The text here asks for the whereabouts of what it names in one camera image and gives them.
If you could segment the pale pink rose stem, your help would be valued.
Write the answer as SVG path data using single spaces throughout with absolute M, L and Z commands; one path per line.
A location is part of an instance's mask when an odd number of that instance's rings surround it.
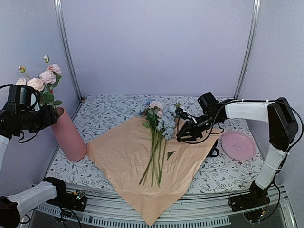
M 40 95 L 41 95 L 41 92 L 44 89 L 44 84 L 43 84 L 42 80 L 39 79 L 39 77 L 31 78 L 30 76 L 28 76 L 26 74 L 26 68 L 23 65 L 18 67 L 18 71 L 20 73 L 24 74 L 25 76 L 20 78 L 16 82 L 16 84 L 23 85 L 23 86 L 30 86 L 30 87 L 34 88 L 36 91 L 40 92 Z

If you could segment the green paper bouquet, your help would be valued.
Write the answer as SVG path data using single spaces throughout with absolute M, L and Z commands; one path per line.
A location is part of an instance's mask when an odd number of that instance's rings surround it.
M 105 132 L 88 143 L 87 154 L 127 204 L 153 225 L 186 193 L 220 131 L 204 133 L 206 140 L 199 144 L 163 141 L 151 160 L 151 132 L 143 122 L 133 117 Z

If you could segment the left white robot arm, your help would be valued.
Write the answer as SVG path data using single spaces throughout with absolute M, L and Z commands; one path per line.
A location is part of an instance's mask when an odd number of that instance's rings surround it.
M 59 115 L 51 105 L 39 104 L 38 91 L 26 85 L 7 84 L 7 102 L 0 111 L 0 156 L 3 157 L 13 136 L 24 143 L 24 130 L 38 133 L 54 125 Z M 46 178 L 23 192 L 0 198 L 0 226 L 16 228 L 28 212 L 49 200 L 67 206 L 71 199 L 62 180 Z

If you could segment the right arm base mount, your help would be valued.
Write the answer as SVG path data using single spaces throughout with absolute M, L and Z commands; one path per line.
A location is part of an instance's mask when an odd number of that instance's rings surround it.
M 258 198 L 254 193 L 232 193 L 228 204 L 233 212 L 242 211 L 244 218 L 250 223 L 259 223 L 266 214 L 270 203 L 268 194 Z

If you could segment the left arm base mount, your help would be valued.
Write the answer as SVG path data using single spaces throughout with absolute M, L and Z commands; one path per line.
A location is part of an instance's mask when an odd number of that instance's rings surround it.
M 84 212 L 87 203 L 87 197 L 84 191 L 76 190 L 73 192 L 67 192 L 65 186 L 56 186 L 56 197 L 54 199 L 48 200 L 47 203 L 55 206 L 62 206 L 71 210 Z

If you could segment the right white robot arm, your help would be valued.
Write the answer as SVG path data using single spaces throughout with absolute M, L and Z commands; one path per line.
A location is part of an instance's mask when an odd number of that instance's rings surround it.
M 246 195 L 249 207 L 256 207 L 267 195 L 267 190 L 274 183 L 276 175 L 281 171 L 291 148 L 297 144 L 297 119 L 299 114 L 290 107 L 287 99 L 276 100 L 235 100 L 219 102 L 211 92 L 198 98 L 203 115 L 194 117 L 176 108 L 175 113 L 185 124 L 177 129 L 177 140 L 187 144 L 199 144 L 206 141 L 202 133 L 212 130 L 215 124 L 227 119 L 245 119 L 261 121 L 268 124 L 269 150 L 261 172 L 252 182 Z

